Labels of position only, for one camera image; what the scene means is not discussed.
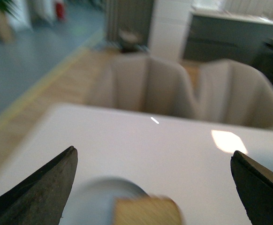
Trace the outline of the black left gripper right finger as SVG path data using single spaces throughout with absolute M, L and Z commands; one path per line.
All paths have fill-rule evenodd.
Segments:
M 273 225 L 273 172 L 238 150 L 230 169 L 250 222 Z

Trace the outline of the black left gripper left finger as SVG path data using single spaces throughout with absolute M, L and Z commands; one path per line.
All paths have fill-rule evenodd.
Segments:
M 0 225 L 57 225 L 71 192 L 78 152 L 70 146 L 0 196 Z

